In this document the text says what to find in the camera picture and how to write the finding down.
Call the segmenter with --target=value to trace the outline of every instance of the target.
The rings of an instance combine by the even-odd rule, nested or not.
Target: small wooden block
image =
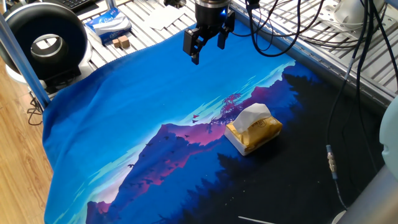
[[[120,42],[119,42],[118,39],[114,39],[114,40],[112,40],[112,42],[113,42],[113,45],[114,45],[115,48],[120,47]]]
[[[130,47],[130,41],[125,35],[118,37],[118,40],[119,40],[120,44],[122,45],[122,48],[126,49],[126,48]]]

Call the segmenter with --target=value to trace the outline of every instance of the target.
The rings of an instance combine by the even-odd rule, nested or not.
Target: keyboard
[[[71,9],[73,12],[79,11],[81,8],[90,5],[94,0],[57,0],[58,2]]]

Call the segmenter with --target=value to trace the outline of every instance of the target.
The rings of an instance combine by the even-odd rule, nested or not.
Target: white paper
[[[165,8],[156,9],[145,22],[149,27],[161,30],[170,26],[183,14],[183,11],[176,9],[173,6],[166,6]]]
[[[238,115],[233,126],[239,133],[246,131],[252,124],[260,119],[271,117],[271,112],[265,104],[253,103]]]

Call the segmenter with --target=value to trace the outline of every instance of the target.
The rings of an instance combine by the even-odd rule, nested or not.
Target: tissue
[[[119,9],[113,8],[86,23],[91,35],[105,44],[131,29],[129,19]]]
[[[278,136],[281,130],[282,123],[271,115],[268,107],[255,103],[226,125],[224,135],[243,156],[246,156]]]

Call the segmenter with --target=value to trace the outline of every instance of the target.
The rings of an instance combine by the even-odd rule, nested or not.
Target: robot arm
[[[224,49],[225,40],[235,27],[235,12],[228,9],[230,2],[231,0],[195,1],[197,26],[185,29],[183,42],[183,51],[192,57],[195,65],[199,64],[202,47],[219,33],[217,46]]]

